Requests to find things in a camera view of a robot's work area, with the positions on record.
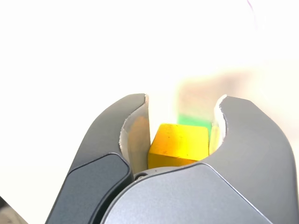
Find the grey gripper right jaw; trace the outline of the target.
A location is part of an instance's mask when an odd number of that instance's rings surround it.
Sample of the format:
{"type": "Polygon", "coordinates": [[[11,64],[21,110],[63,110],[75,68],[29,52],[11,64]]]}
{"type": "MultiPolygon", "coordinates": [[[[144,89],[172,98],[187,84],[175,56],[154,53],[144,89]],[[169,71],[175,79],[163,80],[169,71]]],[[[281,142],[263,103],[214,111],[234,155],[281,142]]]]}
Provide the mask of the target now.
{"type": "Polygon", "coordinates": [[[225,138],[209,157],[156,168],[126,187],[104,224],[296,224],[299,199],[291,145],[251,101],[217,105],[225,138]]]}

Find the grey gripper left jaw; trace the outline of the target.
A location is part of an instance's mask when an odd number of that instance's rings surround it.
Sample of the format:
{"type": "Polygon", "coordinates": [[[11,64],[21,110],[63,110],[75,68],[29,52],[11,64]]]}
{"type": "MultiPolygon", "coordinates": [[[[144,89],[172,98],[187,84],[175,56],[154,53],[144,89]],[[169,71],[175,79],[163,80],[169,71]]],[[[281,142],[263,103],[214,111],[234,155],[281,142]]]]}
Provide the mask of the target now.
{"type": "Polygon", "coordinates": [[[149,98],[127,95],[91,124],[47,218],[49,224],[98,224],[114,198],[148,168],[149,98]]]}

